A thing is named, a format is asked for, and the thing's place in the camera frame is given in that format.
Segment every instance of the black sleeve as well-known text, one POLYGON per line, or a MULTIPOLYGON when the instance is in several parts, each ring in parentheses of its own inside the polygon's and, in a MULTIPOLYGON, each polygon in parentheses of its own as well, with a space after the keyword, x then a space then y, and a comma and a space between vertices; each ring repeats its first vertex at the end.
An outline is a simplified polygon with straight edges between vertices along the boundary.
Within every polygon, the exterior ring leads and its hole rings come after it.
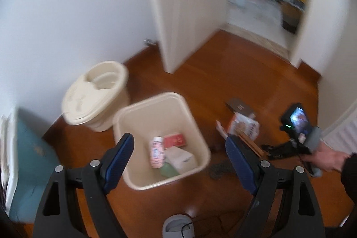
POLYGON ((357 237, 357 154, 348 158, 343 166, 341 182, 347 195, 355 203, 351 214, 341 228, 325 228, 326 238, 355 238, 357 237))
POLYGON ((353 154, 346 160, 341 174, 341 182, 347 195, 357 204, 357 154, 353 154))

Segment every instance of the blue container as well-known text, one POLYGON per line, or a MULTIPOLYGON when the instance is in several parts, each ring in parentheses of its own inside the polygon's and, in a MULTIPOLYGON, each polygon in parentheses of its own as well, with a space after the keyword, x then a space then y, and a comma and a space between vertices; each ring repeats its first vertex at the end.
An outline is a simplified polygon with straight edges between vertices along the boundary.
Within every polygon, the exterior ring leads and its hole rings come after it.
POLYGON ((19 172, 9 218, 14 222, 33 223, 47 182, 60 162, 55 150, 19 118, 15 132, 19 172))

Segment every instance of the white tissue box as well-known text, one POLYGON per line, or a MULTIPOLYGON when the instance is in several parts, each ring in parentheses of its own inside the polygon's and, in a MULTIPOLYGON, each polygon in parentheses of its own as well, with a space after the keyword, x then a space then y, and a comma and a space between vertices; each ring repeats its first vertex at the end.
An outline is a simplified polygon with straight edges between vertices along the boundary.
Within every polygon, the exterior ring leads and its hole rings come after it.
POLYGON ((198 167, 195 156, 181 148, 172 146, 165 150, 166 162, 170 163, 179 174, 198 167))

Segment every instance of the human hand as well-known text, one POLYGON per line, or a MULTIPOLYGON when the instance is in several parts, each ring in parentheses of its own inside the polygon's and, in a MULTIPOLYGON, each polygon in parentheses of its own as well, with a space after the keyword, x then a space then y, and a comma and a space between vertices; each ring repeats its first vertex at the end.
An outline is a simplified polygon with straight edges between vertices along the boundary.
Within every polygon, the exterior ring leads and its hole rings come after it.
POLYGON ((349 154, 334 151, 324 142, 320 142, 317 150, 313 152, 313 154, 306 154, 301 156, 303 161, 311 162, 321 170, 328 172, 332 170, 342 172, 345 161, 349 157, 349 154))

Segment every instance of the pink bottle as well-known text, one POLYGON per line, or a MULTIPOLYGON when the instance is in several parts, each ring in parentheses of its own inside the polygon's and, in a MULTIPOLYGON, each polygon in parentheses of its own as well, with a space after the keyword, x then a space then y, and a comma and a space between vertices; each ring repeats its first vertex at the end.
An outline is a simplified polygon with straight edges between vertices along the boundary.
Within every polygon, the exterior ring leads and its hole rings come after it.
POLYGON ((165 162, 164 154, 164 139, 160 136, 155 136, 151 141, 150 163, 152 168, 161 168, 165 162))

